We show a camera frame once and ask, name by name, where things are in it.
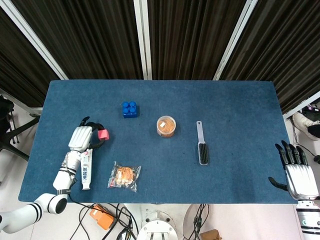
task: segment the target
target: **white robotic arm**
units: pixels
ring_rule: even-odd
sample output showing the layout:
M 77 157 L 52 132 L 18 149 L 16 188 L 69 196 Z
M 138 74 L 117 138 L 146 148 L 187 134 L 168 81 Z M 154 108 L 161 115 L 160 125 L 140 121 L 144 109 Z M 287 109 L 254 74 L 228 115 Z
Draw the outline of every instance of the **white robotic arm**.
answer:
M 53 182 L 53 187 L 57 190 L 57 195 L 44 193 L 34 202 L 14 211 L 0 213 L 0 231 L 15 233 L 25 227 L 38 222 L 44 213 L 60 214 L 67 205 L 70 188 L 75 183 L 75 176 L 81 163 L 82 154 L 88 148 L 98 148 L 103 143 L 101 140 L 96 145 L 91 145 L 90 140 L 95 129 L 103 130 L 99 123 L 86 121 L 89 117 L 82 120 L 71 137 L 68 144 L 69 151 L 61 164 L 59 172 Z
M 313 201 L 319 198 L 314 173 L 302 148 L 295 148 L 285 141 L 282 145 L 284 149 L 279 144 L 275 146 L 285 170 L 287 185 L 276 182 L 272 177 L 269 181 L 276 188 L 288 191 L 298 201 L 295 209 L 304 240 L 320 240 L 320 207 Z

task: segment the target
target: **toothpaste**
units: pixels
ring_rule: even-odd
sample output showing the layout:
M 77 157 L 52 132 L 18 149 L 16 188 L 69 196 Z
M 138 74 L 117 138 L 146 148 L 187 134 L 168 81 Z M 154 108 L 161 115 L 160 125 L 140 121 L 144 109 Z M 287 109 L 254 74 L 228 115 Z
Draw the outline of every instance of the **toothpaste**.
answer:
M 82 190 L 89 190 L 91 183 L 92 149 L 87 149 L 81 155 Z

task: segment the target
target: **brush handle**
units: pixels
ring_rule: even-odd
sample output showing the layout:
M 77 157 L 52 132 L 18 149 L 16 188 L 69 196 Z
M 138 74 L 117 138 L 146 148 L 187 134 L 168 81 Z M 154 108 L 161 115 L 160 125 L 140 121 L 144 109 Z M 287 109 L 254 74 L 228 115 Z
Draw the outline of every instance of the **brush handle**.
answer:
M 204 131 L 202 129 L 202 122 L 201 121 L 196 121 L 196 130 L 198 132 L 199 143 L 204 143 L 205 138 L 204 138 Z

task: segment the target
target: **plastic bag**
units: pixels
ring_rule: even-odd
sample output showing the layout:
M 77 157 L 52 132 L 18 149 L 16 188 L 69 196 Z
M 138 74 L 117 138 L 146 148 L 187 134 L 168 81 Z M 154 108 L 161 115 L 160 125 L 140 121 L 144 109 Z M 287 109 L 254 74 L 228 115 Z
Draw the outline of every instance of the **plastic bag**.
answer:
M 136 192 L 136 180 L 139 177 L 141 166 L 120 166 L 114 162 L 108 188 L 129 188 Z

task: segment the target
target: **building block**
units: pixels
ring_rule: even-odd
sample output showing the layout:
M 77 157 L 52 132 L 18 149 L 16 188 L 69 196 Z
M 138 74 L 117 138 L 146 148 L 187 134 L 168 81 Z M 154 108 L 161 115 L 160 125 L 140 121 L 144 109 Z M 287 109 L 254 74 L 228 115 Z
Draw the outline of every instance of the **building block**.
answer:
M 98 138 L 99 140 L 109 140 L 109 132 L 107 129 L 104 129 L 104 130 L 99 130 L 98 131 Z
M 122 104 L 122 114 L 125 119 L 136 118 L 138 116 L 137 104 L 134 101 L 123 102 Z

